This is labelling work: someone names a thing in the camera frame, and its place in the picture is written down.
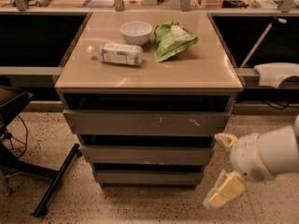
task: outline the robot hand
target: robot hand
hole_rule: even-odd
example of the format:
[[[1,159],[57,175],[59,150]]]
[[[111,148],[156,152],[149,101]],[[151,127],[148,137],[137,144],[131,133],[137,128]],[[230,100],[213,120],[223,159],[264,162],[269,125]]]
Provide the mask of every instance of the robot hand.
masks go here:
[[[233,172],[221,172],[204,199],[206,209],[217,209],[246,189],[247,181],[274,180],[279,174],[299,173],[299,115],[289,125],[269,133],[251,133],[237,139],[217,133],[215,139],[230,149]]]

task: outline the green bag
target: green bag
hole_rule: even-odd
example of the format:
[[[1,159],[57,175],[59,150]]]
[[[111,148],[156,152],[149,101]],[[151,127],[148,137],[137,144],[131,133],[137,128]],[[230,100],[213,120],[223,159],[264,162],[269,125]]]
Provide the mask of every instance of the green bag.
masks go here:
[[[186,48],[194,45],[198,38],[195,34],[178,25],[175,20],[170,20],[158,25],[154,32],[156,63],[162,62]]]

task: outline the terrazzo floor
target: terrazzo floor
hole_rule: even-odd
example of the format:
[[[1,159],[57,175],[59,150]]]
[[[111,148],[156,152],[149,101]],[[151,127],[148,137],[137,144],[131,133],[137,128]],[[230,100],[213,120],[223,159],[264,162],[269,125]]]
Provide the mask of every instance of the terrazzo floor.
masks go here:
[[[59,169],[73,135],[62,113],[22,112],[29,130],[28,149],[21,157],[49,168]],[[292,124],[295,116],[232,116],[227,133],[237,136],[265,133]],[[24,138],[24,128],[16,118],[8,129]],[[48,213],[41,218],[30,214],[36,209],[50,181],[33,175],[9,179],[13,189],[6,196],[0,184],[0,223],[298,223],[299,174],[281,175],[273,182],[249,184],[237,199],[217,211],[206,210],[202,201],[214,185],[220,171],[230,170],[224,147],[214,147],[204,178],[196,189],[157,187],[106,187],[94,181],[90,165],[74,158],[63,182],[49,202]]]

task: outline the clear bottle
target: clear bottle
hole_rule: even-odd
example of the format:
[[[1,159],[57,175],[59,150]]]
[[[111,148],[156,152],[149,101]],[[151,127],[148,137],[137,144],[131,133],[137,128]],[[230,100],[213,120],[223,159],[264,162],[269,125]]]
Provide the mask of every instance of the clear bottle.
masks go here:
[[[96,52],[102,63],[122,63],[140,65],[143,49],[139,46],[118,43],[102,43],[96,47],[88,47],[88,52]]]

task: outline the white bowl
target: white bowl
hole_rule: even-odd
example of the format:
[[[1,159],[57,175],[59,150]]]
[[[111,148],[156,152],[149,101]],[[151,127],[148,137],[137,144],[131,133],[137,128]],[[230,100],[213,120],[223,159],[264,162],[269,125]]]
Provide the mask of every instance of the white bowl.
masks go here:
[[[121,27],[121,34],[129,45],[142,46],[150,40],[152,27],[143,21],[131,21]]]

